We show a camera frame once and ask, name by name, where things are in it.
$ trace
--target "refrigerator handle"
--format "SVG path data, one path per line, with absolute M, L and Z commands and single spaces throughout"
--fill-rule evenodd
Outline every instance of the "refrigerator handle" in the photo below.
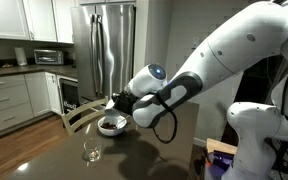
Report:
M 98 69 L 99 69 L 99 76 L 100 76 L 100 95 L 103 95 L 103 86 L 104 86 L 104 61 L 103 61 L 103 29 L 102 29 L 102 17 L 98 16 L 98 48 L 99 48 L 99 62 L 98 62 Z
M 95 92 L 96 96 L 99 97 L 99 77 L 98 77 L 98 51 L 97 51 L 97 15 L 93 15 L 94 21 L 93 21 L 93 34 L 92 34 L 92 51 L 93 51 L 93 58 L 92 58 L 92 68 L 93 68 L 93 76 L 94 76 L 94 84 L 95 84 Z

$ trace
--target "stainless steel refrigerator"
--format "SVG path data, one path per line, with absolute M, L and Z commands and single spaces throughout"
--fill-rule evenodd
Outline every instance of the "stainless steel refrigerator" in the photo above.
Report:
M 71 15 L 80 102 L 120 92 L 133 74 L 134 6 L 81 6 Z

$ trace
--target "drawer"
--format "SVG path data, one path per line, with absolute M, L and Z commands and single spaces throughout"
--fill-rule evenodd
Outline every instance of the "drawer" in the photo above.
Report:
M 26 85 L 0 89 L 0 110 L 29 102 Z
M 0 111 L 0 130 L 14 126 L 26 120 L 32 119 L 33 113 L 30 103 Z
M 23 75 L 0 77 L 0 89 L 25 84 Z

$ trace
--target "clear glass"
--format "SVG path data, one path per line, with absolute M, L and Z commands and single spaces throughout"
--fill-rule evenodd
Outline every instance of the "clear glass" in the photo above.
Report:
M 94 162 L 101 158 L 101 139 L 90 138 L 84 142 L 84 149 L 89 161 Z

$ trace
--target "wall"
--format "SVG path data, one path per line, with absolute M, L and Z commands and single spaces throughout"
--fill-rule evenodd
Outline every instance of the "wall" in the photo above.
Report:
M 173 0 L 137 0 L 134 75 L 144 66 L 166 65 Z
M 247 0 L 176 0 L 173 4 L 166 71 L 171 79 L 192 47 L 201 43 L 217 27 L 248 5 Z M 229 78 L 192 98 L 200 104 L 195 144 L 204 146 L 206 138 L 220 140 L 226 124 L 226 110 L 232 104 L 242 74 Z
M 38 48 L 60 48 L 69 53 L 70 59 L 74 59 L 73 45 L 54 42 L 40 41 L 20 41 L 20 40 L 5 40 L 0 39 L 0 60 L 1 59 L 16 59 L 14 47 L 23 47 L 26 58 L 34 57 L 34 49 Z

